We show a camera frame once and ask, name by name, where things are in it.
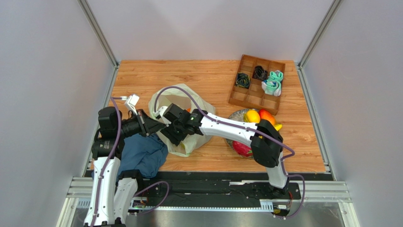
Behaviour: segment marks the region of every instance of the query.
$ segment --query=blue cloth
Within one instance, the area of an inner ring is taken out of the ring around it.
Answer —
[[[159,137],[136,134],[125,138],[124,143],[118,175],[124,170],[137,169],[143,177],[155,177],[168,155],[168,148]]]

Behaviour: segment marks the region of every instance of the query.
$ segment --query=lemon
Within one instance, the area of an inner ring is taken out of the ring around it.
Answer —
[[[248,110],[248,112],[244,114],[244,121],[259,123],[260,122],[259,113],[256,110]]]

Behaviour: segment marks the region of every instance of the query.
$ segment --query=wooden organizer tray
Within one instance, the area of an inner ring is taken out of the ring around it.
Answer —
[[[268,73],[276,70],[280,70],[284,73],[285,70],[284,63],[256,58],[245,54],[242,55],[237,74],[242,72],[248,75],[251,79],[251,84],[249,89],[235,86],[236,74],[234,82],[232,83],[233,86],[228,103],[249,109],[265,109],[271,114],[276,115],[279,111],[280,97],[265,94],[262,89],[262,81],[252,78],[254,68],[258,65],[262,66]]]

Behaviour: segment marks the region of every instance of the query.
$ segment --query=red fruit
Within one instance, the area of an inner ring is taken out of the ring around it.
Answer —
[[[276,125],[276,119],[273,117],[273,115],[264,109],[259,110],[259,116],[260,119],[265,119],[267,121],[269,121],[273,126]]]
[[[252,149],[250,147],[238,141],[232,141],[232,147],[238,154],[244,157],[250,157],[253,155]]]

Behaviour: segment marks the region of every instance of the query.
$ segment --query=yellow fruit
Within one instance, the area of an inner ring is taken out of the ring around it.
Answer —
[[[259,123],[260,122],[259,113],[256,110],[248,110],[248,112],[244,114],[244,121]]]
[[[275,128],[277,131],[279,131],[282,127],[283,127],[282,124],[276,124],[276,125],[274,126],[274,128]]]

